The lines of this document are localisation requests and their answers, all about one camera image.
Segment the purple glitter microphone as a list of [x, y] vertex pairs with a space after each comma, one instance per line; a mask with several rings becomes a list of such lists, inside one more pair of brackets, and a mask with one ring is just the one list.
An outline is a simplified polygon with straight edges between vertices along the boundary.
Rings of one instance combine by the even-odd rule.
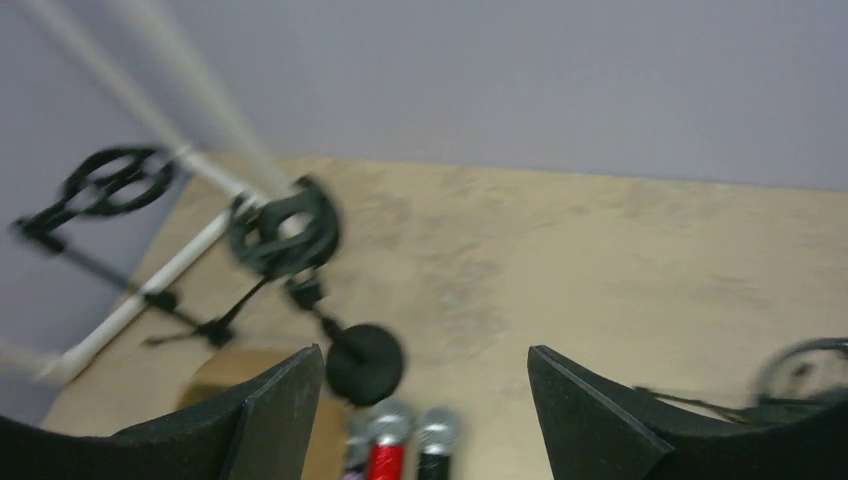
[[346, 421], [346, 452], [344, 467], [340, 476], [341, 480], [363, 480], [365, 478], [371, 445], [368, 424], [369, 420], [360, 414], [354, 414]]

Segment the brown cardboard box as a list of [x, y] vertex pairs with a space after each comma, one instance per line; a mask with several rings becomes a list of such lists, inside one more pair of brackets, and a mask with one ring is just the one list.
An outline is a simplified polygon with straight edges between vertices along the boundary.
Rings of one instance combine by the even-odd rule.
[[[176, 404], [182, 409], [254, 378], [293, 355], [293, 349], [225, 347], [190, 378]], [[302, 477], [338, 479], [345, 468], [348, 409], [324, 386], [317, 406]]]

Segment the round base shock mount stand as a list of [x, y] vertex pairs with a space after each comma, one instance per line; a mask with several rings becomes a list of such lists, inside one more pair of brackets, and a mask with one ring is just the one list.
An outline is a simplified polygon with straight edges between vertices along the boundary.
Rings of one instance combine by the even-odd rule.
[[281, 280], [295, 306], [313, 315], [329, 340], [325, 378], [332, 392], [356, 407], [390, 397], [400, 385], [405, 356], [397, 337], [374, 323], [343, 326], [323, 312], [319, 269], [337, 252], [341, 216], [323, 186], [304, 175], [296, 193], [261, 206], [236, 196], [227, 238], [237, 261], [265, 282]]

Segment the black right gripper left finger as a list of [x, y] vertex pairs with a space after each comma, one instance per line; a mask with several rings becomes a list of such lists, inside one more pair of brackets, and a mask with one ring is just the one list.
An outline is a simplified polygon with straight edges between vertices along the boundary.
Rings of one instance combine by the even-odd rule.
[[313, 345], [259, 375], [111, 436], [1, 420], [4, 479], [298, 479], [324, 361]]

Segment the tripod shock mount stand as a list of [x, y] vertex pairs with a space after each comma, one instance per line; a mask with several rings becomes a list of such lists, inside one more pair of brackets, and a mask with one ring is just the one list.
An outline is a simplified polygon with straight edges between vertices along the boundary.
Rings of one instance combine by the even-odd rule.
[[180, 308], [178, 293], [165, 287], [143, 287], [110, 265], [73, 246], [59, 229], [78, 218], [108, 219], [138, 211], [171, 188], [178, 174], [177, 157], [153, 145], [116, 146], [86, 158], [62, 183], [52, 205], [14, 220], [10, 230], [44, 254], [60, 256], [112, 286], [191, 328], [170, 336], [150, 337], [148, 346], [202, 337], [216, 348], [232, 341], [232, 323], [247, 301], [266, 284], [257, 283], [224, 315], [202, 321]]
[[755, 376], [750, 400], [739, 408], [645, 386], [634, 389], [659, 400], [709, 410], [733, 423], [788, 424], [847, 400], [847, 339], [810, 339], [772, 356]]

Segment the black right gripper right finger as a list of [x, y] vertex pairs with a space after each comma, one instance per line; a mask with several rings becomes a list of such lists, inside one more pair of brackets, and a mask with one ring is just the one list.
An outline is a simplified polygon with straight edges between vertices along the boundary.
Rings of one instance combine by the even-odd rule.
[[847, 404], [777, 425], [702, 416], [537, 345], [527, 371], [556, 479], [844, 479]]

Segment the black glitter microphone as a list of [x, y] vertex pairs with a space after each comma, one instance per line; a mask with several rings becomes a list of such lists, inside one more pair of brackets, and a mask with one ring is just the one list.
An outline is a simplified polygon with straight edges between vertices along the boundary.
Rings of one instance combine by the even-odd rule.
[[459, 444], [461, 422], [446, 407], [434, 407], [423, 413], [416, 435], [419, 455], [417, 480], [449, 480], [451, 463]]

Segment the red glitter microphone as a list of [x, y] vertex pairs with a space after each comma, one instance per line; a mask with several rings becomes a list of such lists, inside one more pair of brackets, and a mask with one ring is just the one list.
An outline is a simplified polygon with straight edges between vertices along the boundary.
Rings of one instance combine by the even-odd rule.
[[367, 480], [400, 480], [405, 448], [415, 424], [414, 411], [402, 400], [387, 398], [376, 404], [368, 424], [370, 453]]

